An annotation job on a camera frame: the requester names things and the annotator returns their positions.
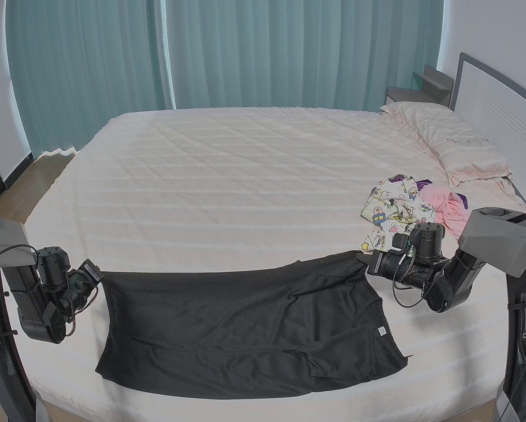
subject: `tiled floor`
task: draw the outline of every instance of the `tiled floor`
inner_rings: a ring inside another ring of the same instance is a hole
[[[11,189],[5,191],[0,197],[0,217],[25,222],[36,203],[52,186],[72,158],[73,155],[56,154],[42,156],[32,163]],[[54,422],[89,422],[52,404],[46,404],[46,406]],[[492,419],[493,407],[494,402],[488,402],[447,422],[489,422]],[[6,421],[5,413],[0,406],[0,422]]]

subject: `pillow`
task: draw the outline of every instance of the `pillow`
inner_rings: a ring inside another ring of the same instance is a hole
[[[510,165],[498,149],[446,106],[395,102],[381,109],[419,135],[445,169],[450,186],[511,176]]]

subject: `mattress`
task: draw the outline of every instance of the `mattress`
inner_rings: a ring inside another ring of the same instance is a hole
[[[69,163],[30,215],[29,241],[59,245],[102,270],[220,272],[279,267],[358,244],[371,188],[398,173],[445,183],[417,137],[387,114],[302,108],[152,111],[112,119]],[[524,210],[503,179],[463,183],[471,207]],[[452,256],[448,236],[443,253]],[[301,397],[217,401],[161,396],[94,369],[109,327],[103,292],[62,344],[11,324],[42,397],[97,422],[439,421],[493,398],[506,363],[505,275],[485,266],[470,298],[444,314],[404,309],[391,282],[368,277],[398,347],[392,376]],[[414,301],[408,291],[401,297]]]

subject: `baseboard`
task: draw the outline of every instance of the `baseboard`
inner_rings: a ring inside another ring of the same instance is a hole
[[[5,179],[5,188],[11,189],[13,183],[19,179],[21,174],[27,170],[27,167],[34,161],[32,157],[32,152],[30,152],[25,159],[23,159],[20,164],[15,167],[15,170]]]

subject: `teal curtain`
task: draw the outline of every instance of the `teal curtain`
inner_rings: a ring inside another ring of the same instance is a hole
[[[165,0],[177,108],[376,111],[437,65],[443,0]]]
[[[154,0],[7,0],[6,39],[35,157],[81,149],[122,113],[172,107]]]

